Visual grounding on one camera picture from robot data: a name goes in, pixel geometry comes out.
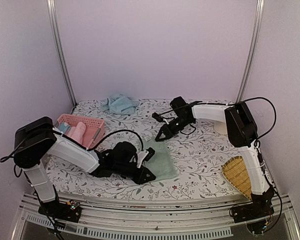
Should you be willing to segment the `green towel with panda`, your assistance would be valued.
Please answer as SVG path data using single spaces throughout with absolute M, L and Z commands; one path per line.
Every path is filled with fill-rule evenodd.
M 157 142 L 149 140 L 144 143 L 146 149 L 152 148 L 155 153 L 149 161 L 144 162 L 144 166 L 148 168 L 154 175 L 155 180 L 151 182 L 159 182 L 176 178 L 179 174 L 172 161 L 169 149 L 164 141 Z

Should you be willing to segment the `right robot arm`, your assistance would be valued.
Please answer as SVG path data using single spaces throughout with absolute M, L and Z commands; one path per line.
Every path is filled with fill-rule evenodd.
M 197 120 L 215 122 L 218 132 L 226 134 L 231 145 L 237 148 L 239 156 L 231 158 L 222 167 L 226 180 L 253 203 L 248 213 L 259 218 L 268 210 L 268 203 L 275 195 L 270 183 L 265 161 L 260 151 L 260 138 L 257 124 L 246 104 L 194 101 L 191 103 L 179 96 L 170 102 L 171 111 L 176 117 L 165 117 L 163 113 L 153 113 L 152 117 L 164 123 L 155 140 L 169 140 L 186 126 Z

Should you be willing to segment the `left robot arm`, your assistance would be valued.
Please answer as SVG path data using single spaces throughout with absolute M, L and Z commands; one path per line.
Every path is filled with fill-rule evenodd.
M 44 157 L 60 158 L 96 178 L 118 174 L 130 178 L 137 185 L 156 179 L 143 165 L 154 156 L 153 148 L 137 150 L 132 143 L 122 141 L 112 149 L 98 151 L 99 145 L 84 147 L 54 127 L 52 119 L 45 116 L 15 132 L 14 149 L 9 155 L 1 157 L 0 163 L 13 160 L 29 179 L 39 202 L 53 217 L 60 217 L 65 210 L 43 166 Z

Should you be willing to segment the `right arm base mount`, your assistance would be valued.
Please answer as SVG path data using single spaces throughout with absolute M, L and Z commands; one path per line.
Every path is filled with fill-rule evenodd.
M 235 204 L 229 209 L 229 215 L 231 218 L 233 218 L 235 223 L 241 223 L 270 216 L 274 212 L 274 208 L 271 205 L 261 209 L 257 208 L 253 203 L 244 205 Z

